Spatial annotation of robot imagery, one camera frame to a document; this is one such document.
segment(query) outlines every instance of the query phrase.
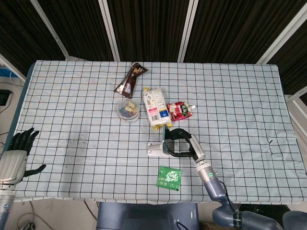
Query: dark background panel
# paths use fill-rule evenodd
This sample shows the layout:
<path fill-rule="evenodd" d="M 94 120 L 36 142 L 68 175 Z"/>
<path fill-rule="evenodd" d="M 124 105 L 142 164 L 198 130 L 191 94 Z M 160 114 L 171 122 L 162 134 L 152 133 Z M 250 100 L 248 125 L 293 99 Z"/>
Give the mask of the dark background panel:
<path fill-rule="evenodd" d="M 23 75 L 38 59 L 65 60 L 28 0 L 0 1 L 0 53 Z"/>
<path fill-rule="evenodd" d="M 285 94 L 294 94 L 307 86 L 307 21 L 271 58 L 278 66 Z"/>
<path fill-rule="evenodd" d="M 177 62 L 189 0 L 108 0 L 120 60 Z"/>
<path fill-rule="evenodd" d="M 113 61 L 98 0 L 38 0 L 70 56 Z"/>
<path fill-rule="evenodd" d="M 305 0 L 200 0 L 185 62 L 256 63 Z"/>

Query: grid tablecloth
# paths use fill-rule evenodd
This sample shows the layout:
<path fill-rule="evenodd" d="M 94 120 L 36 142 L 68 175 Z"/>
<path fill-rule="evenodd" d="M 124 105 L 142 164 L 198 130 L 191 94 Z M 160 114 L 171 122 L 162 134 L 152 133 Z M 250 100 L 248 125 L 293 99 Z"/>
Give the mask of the grid tablecloth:
<path fill-rule="evenodd" d="M 174 122 L 199 138 L 207 160 L 238 203 L 291 203 L 307 197 L 307 178 L 273 65 L 144 62 L 133 99 L 141 117 L 117 114 L 113 92 L 131 62 L 37 61 L 16 132 L 40 130 L 27 169 L 45 170 L 17 185 L 19 199 L 91 198 L 99 201 L 208 202 L 193 159 L 148 158 L 149 127 L 142 88 L 161 88 L 166 102 L 196 105 Z M 159 166 L 182 169 L 179 191 L 156 187 Z"/>

